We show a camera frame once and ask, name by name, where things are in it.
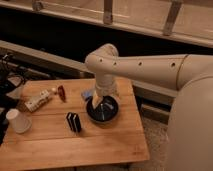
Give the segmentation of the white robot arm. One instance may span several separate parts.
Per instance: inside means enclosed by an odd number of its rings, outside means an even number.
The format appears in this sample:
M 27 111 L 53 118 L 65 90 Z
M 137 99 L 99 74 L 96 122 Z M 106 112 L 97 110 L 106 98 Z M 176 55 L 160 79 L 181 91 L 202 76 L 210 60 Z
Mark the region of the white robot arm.
M 164 171 L 213 171 L 213 55 L 120 57 L 105 44 L 85 65 L 95 74 L 98 96 L 116 91 L 115 75 L 176 90 Z

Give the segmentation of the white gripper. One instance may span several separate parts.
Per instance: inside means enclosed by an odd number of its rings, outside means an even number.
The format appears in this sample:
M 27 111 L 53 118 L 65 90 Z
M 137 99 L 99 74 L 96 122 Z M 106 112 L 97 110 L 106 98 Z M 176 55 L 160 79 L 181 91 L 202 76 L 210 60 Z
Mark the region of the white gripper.
M 92 107 L 96 109 L 98 105 L 102 102 L 103 97 L 108 95 L 109 91 L 106 89 L 95 88 L 92 99 Z

